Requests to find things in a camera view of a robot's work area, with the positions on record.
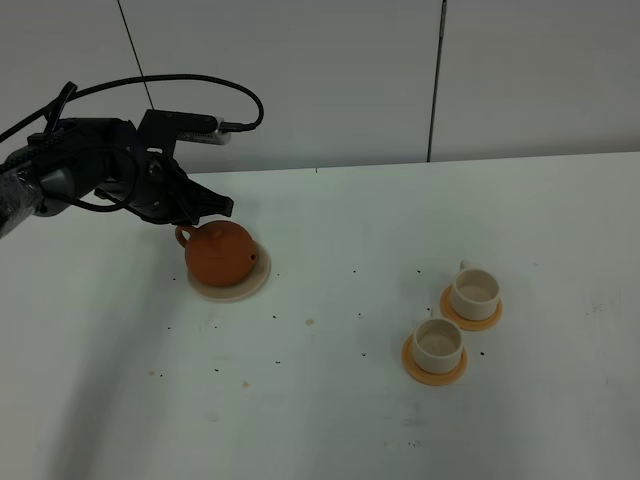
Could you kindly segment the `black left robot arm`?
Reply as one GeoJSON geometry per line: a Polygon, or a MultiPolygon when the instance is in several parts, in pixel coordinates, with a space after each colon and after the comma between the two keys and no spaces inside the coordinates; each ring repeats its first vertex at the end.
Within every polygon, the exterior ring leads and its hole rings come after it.
{"type": "Polygon", "coordinates": [[[231,198],[191,180],[174,159],[177,142],[224,145],[230,140],[209,115],[146,112],[140,125],[115,118],[71,118],[33,134],[1,166],[1,233],[32,215],[55,216],[70,206],[126,210],[156,224],[196,225],[228,217],[231,198]]]}

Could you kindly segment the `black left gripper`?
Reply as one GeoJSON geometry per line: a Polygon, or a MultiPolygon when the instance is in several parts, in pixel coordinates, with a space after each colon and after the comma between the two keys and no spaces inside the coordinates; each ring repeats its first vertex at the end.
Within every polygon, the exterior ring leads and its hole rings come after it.
{"type": "Polygon", "coordinates": [[[230,217],[234,202],[191,180],[171,157],[147,149],[136,128],[118,119],[68,119],[52,133],[28,137],[30,215],[51,217],[69,206],[127,210],[152,224],[194,226],[230,217]]]}

